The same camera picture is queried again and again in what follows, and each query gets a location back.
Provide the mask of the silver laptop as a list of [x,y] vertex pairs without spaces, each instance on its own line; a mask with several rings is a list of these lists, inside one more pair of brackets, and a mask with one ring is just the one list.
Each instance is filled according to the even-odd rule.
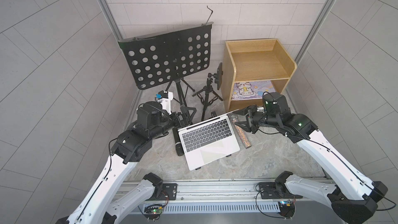
[[190,171],[240,151],[228,114],[178,130]]

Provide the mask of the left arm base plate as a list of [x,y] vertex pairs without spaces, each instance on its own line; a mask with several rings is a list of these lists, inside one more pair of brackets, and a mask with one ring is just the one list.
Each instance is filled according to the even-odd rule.
[[176,200],[177,189],[177,183],[164,183],[161,189],[155,189],[154,194],[148,199],[148,201],[174,201]]

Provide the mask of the aluminium mounting rail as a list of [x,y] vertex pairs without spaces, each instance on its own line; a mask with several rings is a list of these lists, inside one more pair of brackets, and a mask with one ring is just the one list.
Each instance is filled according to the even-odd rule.
[[193,202],[251,202],[255,200],[258,183],[272,184],[273,178],[221,179],[221,180],[165,180],[165,184],[176,184],[169,196],[171,203]]

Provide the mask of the black microphone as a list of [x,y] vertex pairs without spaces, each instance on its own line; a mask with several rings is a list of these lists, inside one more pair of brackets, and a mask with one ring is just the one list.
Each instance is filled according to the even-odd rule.
[[181,140],[180,140],[177,128],[173,128],[173,137],[174,137],[174,140],[175,140],[175,149],[176,149],[177,155],[179,157],[183,156],[184,155],[184,151],[183,151],[183,148],[182,148],[182,144],[181,144]]

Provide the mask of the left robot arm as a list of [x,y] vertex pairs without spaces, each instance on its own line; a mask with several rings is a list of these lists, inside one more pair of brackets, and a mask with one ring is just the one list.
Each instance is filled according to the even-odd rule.
[[108,146],[109,157],[104,170],[79,206],[58,224],[118,224],[140,204],[162,194],[163,180],[153,173],[144,176],[134,189],[117,201],[114,196],[125,178],[152,147],[154,139],[171,129],[191,125],[197,112],[181,105],[180,112],[168,112],[159,102],[143,103],[137,109],[137,120]]

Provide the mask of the wooden two-tier shelf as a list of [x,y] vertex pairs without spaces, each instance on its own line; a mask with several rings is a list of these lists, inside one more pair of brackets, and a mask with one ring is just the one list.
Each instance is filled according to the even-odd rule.
[[236,83],[270,81],[282,93],[297,69],[278,39],[226,41],[223,58],[221,93],[226,112],[262,104],[262,99],[234,100]]

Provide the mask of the black perforated music stand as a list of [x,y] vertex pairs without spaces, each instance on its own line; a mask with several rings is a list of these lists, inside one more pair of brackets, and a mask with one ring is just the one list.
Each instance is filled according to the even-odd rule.
[[118,45],[138,90],[174,82],[209,68],[212,25],[207,21],[120,40]]

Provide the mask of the black phone tripod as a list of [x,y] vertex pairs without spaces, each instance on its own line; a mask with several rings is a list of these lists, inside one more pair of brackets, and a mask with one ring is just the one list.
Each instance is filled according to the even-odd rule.
[[208,73],[206,86],[198,92],[194,93],[192,96],[197,96],[201,104],[203,105],[201,120],[204,121],[206,110],[209,106],[211,106],[216,100],[223,101],[222,97],[213,89],[212,83],[215,83],[217,86],[217,90],[220,89],[222,85],[222,70],[223,64],[219,63],[217,68],[217,72],[212,74]]

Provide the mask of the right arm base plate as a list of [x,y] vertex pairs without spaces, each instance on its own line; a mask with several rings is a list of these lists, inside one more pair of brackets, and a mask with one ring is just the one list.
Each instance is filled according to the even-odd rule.
[[302,199],[303,196],[291,194],[287,188],[280,183],[260,182],[255,190],[260,193],[261,199]]

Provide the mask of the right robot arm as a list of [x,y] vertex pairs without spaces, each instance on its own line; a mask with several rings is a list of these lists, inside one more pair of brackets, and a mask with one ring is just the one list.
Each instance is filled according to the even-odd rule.
[[327,186],[284,171],[275,179],[274,190],[280,198],[301,196],[311,199],[330,207],[347,224],[362,224],[379,211],[378,202],[388,192],[385,184],[372,181],[357,170],[306,115],[291,113],[284,95],[266,92],[262,102],[261,107],[251,105],[234,111],[246,118],[236,122],[236,126],[252,134],[260,127],[275,128],[278,134],[311,155],[335,183]]

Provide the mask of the circuit board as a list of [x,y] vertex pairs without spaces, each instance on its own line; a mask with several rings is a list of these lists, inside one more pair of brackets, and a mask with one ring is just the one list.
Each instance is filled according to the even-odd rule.
[[164,205],[162,204],[152,204],[146,206],[143,213],[148,219],[158,219],[164,211]]
[[286,219],[291,219],[295,215],[295,204],[292,202],[278,202],[279,215]]

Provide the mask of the cartoon cat picture book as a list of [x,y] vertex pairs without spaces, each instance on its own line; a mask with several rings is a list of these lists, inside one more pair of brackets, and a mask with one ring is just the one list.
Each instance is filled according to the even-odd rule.
[[233,101],[262,99],[264,92],[276,92],[271,81],[235,83],[231,99]]

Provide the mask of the right circuit board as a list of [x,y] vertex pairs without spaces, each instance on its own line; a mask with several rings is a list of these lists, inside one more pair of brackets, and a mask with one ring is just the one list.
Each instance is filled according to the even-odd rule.
[[279,215],[286,219],[291,219],[295,215],[295,204],[292,202],[278,202]]

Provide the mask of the left circuit board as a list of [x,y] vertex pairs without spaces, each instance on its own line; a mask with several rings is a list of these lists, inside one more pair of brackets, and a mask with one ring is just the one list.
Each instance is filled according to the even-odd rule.
[[158,219],[164,211],[164,205],[162,204],[152,204],[146,206],[143,213],[148,219]]

